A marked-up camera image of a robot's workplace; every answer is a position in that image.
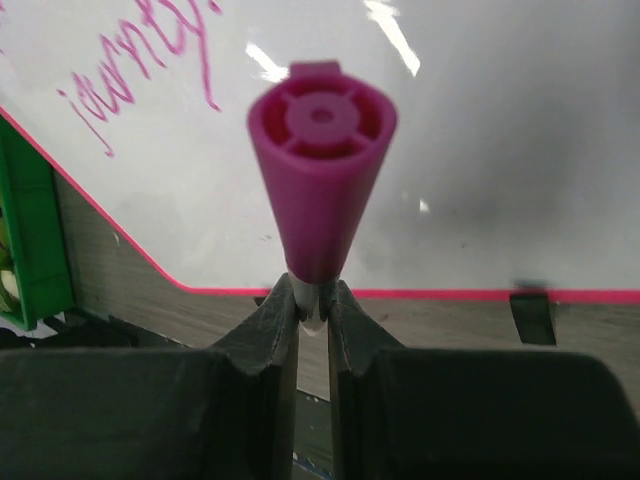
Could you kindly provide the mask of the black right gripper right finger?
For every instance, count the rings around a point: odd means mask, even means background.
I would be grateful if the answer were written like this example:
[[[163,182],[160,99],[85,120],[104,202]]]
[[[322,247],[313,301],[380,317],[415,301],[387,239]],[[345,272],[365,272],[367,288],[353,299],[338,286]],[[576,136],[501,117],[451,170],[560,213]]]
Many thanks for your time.
[[[600,360],[404,346],[339,282],[328,317],[338,479],[635,479],[639,423]]]

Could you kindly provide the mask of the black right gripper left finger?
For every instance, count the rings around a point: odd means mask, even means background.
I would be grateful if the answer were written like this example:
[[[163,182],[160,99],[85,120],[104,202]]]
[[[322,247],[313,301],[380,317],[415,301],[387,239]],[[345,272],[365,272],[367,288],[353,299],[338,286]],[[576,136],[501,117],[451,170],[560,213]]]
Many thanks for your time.
[[[287,479],[298,319],[282,276],[205,349],[1,354],[5,479]]]

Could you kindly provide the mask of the pink framed whiteboard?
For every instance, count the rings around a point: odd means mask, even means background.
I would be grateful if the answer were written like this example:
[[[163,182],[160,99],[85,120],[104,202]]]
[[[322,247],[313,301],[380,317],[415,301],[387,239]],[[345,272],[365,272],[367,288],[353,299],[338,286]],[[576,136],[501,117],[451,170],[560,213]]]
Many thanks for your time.
[[[1,112],[166,278],[284,270],[246,116],[336,60],[398,127],[343,271],[371,296],[639,299],[635,1],[5,1]]]

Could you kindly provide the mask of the purple capped marker pen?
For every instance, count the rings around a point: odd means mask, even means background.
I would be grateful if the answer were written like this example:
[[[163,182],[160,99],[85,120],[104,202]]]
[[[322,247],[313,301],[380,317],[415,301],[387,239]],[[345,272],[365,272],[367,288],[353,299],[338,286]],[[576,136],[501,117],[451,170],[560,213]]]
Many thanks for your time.
[[[291,64],[288,78],[249,110],[298,318],[309,331],[328,319],[397,122],[393,101],[336,61]]]

